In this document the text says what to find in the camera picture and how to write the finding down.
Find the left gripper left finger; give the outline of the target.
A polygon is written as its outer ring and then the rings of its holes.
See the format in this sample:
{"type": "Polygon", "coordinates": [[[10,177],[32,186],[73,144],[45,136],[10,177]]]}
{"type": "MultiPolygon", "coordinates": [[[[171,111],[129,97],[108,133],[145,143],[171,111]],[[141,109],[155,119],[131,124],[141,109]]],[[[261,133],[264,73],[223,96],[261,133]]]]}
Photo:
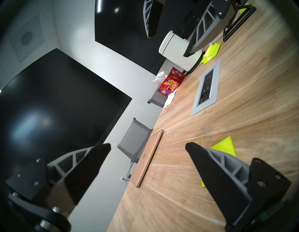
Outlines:
{"type": "Polygon", "coordinates": [[[37,206],[77,206],[111,151],[109,143],[69,152],[47,164],[38,158],[6,179],[15,198],[37,206]]]}

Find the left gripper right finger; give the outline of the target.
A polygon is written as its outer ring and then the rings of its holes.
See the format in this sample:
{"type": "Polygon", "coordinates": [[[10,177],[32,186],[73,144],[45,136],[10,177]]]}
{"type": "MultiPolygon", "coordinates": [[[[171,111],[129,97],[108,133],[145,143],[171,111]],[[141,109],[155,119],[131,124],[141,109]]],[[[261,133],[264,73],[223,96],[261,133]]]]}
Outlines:
{"type": "Polygon", "coordinates": [[[194,142],[185,146],[200,177],[223,214],[225,230],[258,230],[282,212],[291,181],[260,158],[247,164],[194,142]]]}

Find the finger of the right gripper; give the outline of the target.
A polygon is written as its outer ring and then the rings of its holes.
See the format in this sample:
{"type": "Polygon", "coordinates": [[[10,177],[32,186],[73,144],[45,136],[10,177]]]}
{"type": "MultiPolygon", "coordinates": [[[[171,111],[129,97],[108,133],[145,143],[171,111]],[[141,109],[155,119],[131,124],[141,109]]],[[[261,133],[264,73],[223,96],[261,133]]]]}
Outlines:
{"type": "Polygon", "coordinates": [[[226,27],[232,24],[234,3],[232,0],[210,0],[193,31],[191,40],[184,53],[189,57],[203,49],[226,27]]]}
{"type": "Polygon", "coordinates": [[[148,38],[156,34],[164,6],[163,0],[145,0],[143,5],[143,20],[148,38]]]}

